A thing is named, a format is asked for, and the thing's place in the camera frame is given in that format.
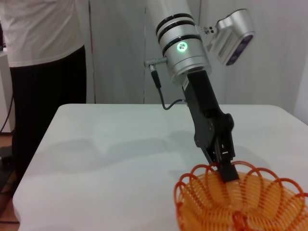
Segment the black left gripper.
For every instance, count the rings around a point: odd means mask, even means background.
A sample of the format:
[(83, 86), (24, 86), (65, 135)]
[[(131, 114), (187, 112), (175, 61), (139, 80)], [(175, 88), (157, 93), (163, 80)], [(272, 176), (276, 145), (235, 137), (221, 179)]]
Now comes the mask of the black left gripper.
[(206, 71), (190, 73), (187, 78), (184, 95), (193, 119), (196, 145), (204, 149), (208, 163), (218, 162), (224, 183), (238, 180), (238, 172), (231, 163), (235, 157), (233, 118), (221, 110)]

